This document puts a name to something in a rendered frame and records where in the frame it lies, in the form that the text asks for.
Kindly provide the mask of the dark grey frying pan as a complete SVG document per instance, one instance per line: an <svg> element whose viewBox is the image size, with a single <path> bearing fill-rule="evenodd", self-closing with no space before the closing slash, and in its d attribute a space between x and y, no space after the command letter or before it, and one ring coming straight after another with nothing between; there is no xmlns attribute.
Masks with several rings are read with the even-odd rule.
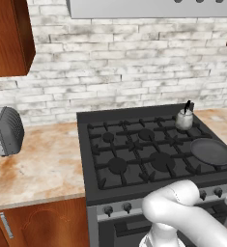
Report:
<svg viewBox="0 0 227 247"><path fill-rule="evenodd" d="M198 160L208 165L227 165L227 146L222 142L209 138L199 138L190 144L190 150Z"/></svg>

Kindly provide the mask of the dark grey gas stove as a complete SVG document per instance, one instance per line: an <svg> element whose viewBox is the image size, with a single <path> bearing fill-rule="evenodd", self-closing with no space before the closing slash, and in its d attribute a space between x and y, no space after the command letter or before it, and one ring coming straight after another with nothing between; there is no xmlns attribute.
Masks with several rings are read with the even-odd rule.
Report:
<svg viewBox="0 0 227 247"><path fill-rule="evenodd" d="M177 129L175 120L184 106L78 114L90 247L139 247L151 228L141 210L143 198L184 179L206 191L205 201L199 198L197 205L224 224L227 165L208 165L190 150L199 138L224 142L199 118L190 130ZM220 198L213 193L217 187L223 191ZM123 210L124 203L131 203L130 213ZM113 207L110 217L103 211L105 206Z"/></svg>

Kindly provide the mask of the grey range hood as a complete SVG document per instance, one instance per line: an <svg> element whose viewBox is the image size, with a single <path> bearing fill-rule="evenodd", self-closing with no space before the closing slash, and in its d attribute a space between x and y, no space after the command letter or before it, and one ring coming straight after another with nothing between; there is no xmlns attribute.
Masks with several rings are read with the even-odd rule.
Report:
<svg viewBox="0 0 227 247"><path fill-rule="evenodd" d="M227 17L227 0L66 0L72 18Z"/></svg>

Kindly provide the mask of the grey toaster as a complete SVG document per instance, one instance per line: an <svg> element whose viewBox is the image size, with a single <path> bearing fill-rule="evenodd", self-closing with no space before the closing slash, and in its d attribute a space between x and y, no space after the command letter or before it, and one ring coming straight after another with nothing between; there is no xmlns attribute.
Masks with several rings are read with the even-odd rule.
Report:
<svg viewBox="0 0 227 247"><path fill-rule="evenodd" d="M24 127L20 115L12 107L0 107L0 156L20 152Z"/></svg>

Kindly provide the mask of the brown wooden wall cabinet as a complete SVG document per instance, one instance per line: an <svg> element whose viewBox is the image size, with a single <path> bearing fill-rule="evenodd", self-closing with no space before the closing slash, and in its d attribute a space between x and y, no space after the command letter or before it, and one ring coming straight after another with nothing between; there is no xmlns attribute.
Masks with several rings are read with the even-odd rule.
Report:
<svg viewBox="0 0 227 247"><path fill-rule="evenodd" d="M27 75L35 55L27 0L0 0L0 77Z"/></svg>

